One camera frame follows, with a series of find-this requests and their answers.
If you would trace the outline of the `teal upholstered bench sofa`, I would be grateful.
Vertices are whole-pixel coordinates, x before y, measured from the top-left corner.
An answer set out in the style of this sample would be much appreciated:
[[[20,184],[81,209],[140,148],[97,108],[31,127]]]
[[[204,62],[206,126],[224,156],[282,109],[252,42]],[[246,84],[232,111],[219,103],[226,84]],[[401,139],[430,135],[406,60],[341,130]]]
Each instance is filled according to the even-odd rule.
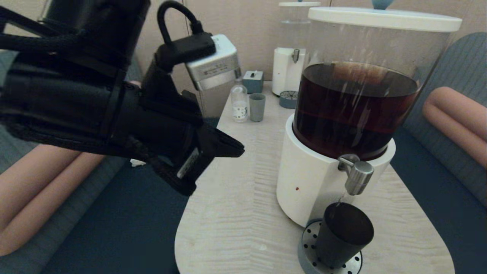
[[[487,33],[454,42],[395,132],[392,166],[440,234],[456,274],[487,274],[487,170],[422,115],[434,89],[487,107]]]
[[[0,125],[0,174],[39,146]],[[105,156],[0,274],[179,274],[175,235],[188,198],[150,167]]]

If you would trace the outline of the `large blue-grey perforated drip tray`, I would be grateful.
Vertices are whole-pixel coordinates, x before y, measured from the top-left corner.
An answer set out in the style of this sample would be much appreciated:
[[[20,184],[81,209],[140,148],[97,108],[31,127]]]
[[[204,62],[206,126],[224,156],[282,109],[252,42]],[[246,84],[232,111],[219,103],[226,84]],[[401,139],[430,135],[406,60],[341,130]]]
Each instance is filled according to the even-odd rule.
[[[363,266],[362,252],[341,266],[324,264],[315,252],[322,220],[311,220],[304,229],[298,244],[298,261],[305,274],[360,274]]]

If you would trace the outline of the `small blue-grey perforated drip tray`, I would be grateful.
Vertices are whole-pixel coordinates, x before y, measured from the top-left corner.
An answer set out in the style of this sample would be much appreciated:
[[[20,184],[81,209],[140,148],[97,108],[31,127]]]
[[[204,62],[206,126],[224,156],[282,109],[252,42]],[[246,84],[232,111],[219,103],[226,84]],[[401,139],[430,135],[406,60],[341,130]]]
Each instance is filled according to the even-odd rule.
[[[283,91],[279,95],[279,105],[286,109],[296,109],[299,98],[297,91]]]

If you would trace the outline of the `grey-green cup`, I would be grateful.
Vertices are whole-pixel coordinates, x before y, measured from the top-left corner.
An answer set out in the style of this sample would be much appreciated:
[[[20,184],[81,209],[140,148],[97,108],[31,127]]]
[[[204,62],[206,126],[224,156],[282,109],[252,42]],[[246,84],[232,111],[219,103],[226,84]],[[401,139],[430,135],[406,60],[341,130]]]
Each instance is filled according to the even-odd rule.
[[[250,120],[255,123],[263,121],[266,107],[266,96],[262,93],[254,93],[249,96]]]

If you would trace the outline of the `large metal dispenser tap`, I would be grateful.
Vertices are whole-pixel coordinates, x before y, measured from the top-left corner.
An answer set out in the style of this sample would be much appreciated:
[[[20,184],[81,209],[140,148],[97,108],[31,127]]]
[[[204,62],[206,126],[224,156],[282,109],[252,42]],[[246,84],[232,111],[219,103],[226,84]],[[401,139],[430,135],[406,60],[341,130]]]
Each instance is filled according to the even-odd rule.
[[[361,160],[355,154],[345,154],[338,158],[338,170],[346,172],[347,180],[345,182],[346,192],[350,196],[360,195],[364,192],[374,173],[374,167]]]

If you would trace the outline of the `large white dispenser lid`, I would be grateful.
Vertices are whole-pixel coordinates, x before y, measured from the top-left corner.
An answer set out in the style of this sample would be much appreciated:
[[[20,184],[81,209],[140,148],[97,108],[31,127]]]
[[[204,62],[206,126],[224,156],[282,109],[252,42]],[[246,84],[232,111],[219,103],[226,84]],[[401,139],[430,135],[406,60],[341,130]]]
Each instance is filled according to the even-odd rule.
[[[365,27],[452,33],[460,29],[461,18],[407,10],[377,10],[359,7],[314,7],[308,19]]]

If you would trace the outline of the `blue-grey small box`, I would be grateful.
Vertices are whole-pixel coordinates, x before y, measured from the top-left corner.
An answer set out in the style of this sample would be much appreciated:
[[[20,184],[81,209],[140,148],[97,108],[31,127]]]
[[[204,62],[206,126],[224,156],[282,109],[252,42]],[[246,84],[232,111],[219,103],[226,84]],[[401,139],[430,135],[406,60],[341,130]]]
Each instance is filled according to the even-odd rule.
[[[248,70],[242,78],[242,83],[247,89],[247,93],[260,94],[263,91],[263,71]]]

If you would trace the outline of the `small far water dispenser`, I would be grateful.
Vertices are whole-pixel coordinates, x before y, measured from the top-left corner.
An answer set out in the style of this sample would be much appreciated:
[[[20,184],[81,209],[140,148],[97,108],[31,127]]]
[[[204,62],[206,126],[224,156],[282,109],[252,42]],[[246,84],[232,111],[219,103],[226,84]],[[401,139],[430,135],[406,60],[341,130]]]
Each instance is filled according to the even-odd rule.
[[[298,91],[306,55],[306,40],[311,21],[311,7],[279,7],[278,40],[274,50],[272,92],[279,96],[284,91]],[[299,60],[293,63],[291,54],[300,50]]]

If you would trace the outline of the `black plastic cup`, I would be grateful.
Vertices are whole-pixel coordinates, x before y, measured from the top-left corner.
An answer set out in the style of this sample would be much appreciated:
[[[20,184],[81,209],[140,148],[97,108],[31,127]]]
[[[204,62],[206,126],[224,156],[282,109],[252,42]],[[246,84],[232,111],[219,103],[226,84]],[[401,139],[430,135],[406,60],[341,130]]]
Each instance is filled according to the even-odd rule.
[[[337,268],[370,244],[374,235],[374,226],[362,210],[348,203],[332,203],[324,212],[315,253],[322,263]]]

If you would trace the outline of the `clear plastic bottle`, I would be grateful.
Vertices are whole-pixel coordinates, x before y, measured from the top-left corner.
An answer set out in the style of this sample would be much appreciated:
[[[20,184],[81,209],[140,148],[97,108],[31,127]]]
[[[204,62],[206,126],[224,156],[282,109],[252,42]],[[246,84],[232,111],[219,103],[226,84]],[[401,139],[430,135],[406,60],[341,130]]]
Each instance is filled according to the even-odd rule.
[[[248,91],[242,84],[233,86],[230,90],[233,120],[243,123],[248,118]]]

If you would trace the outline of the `large tea dispenser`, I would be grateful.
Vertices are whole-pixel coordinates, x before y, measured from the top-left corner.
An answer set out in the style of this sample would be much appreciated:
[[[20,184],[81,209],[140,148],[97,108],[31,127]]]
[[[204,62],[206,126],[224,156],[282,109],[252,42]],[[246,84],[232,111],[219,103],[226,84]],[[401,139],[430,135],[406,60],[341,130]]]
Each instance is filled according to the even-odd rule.
[[[393,135],[445,50],[445,32],[311,22],[297,107],[285,125],[277,199],[300,226],[323,217],[350,175],[339,158],[391,162]]]

